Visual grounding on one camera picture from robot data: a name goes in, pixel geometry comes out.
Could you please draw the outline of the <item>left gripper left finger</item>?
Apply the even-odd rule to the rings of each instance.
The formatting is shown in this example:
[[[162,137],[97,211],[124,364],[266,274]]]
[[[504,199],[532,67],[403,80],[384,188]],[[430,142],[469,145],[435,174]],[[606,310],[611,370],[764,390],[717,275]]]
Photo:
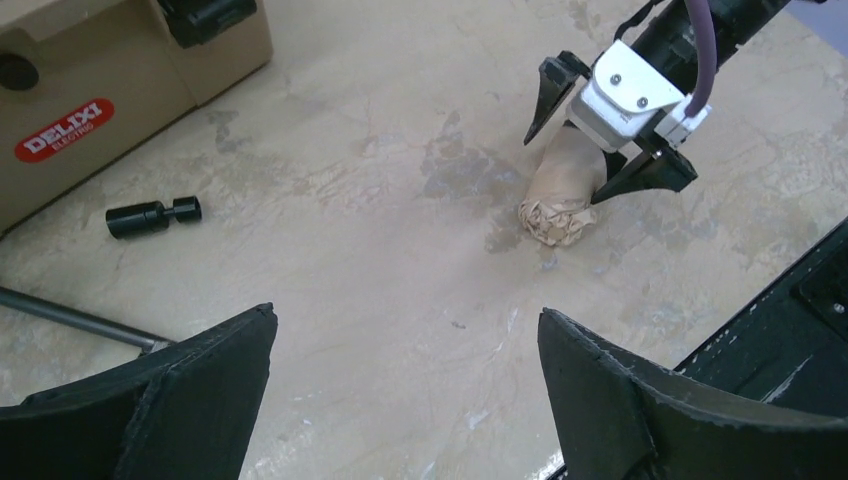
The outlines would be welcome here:
[[[271,304],[1,411],[5,479],[235,479],[269,379]]]

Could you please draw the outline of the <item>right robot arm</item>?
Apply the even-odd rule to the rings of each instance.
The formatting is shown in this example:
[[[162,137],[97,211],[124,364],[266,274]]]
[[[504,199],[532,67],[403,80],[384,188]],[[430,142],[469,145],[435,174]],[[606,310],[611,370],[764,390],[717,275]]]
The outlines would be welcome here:
[[[571,51],[540,64],[530,143],[561,105],[604,153],[593,205],[649,190],[681,192],[698,174],[680,146],[711,112],[719,68],[784,7],[783,1],[649,1],[592,63]]]

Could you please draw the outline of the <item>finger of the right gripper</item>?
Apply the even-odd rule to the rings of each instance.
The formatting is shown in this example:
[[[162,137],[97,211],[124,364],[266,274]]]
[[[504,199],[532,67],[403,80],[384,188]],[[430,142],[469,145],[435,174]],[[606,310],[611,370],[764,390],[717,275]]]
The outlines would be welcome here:
[[[533,119],[523,139],[528,145],[548,123],[580,78],[588,79],[590,68],[571,51],[546,57],[538,68],[539,88]]]
[[[641,151],[632,160],[618,152],[603,153],[606,182],[592,195],[591,205],[646,190],[679,193],[698,178],[692,163],[659,135],[639,135],[635,144]]]

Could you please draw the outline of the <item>beige folding umbrella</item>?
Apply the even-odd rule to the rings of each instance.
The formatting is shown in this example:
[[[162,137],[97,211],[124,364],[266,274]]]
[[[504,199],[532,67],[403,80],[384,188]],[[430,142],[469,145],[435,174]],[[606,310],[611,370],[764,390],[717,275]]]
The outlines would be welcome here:
[[[596,223],[591,198],[606,181],[603,151],[582,131],[567,123],[547,144],[524,200],[521,225],[549,247],[578,241]]]

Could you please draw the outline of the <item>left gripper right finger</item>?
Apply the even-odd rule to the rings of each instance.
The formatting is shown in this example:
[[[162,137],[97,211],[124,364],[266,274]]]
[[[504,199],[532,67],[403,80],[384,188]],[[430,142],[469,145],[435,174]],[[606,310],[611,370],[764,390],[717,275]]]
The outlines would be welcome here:
[[[744,398],[554,309],[537,329],[566,479],[843,479],[847,422]]]

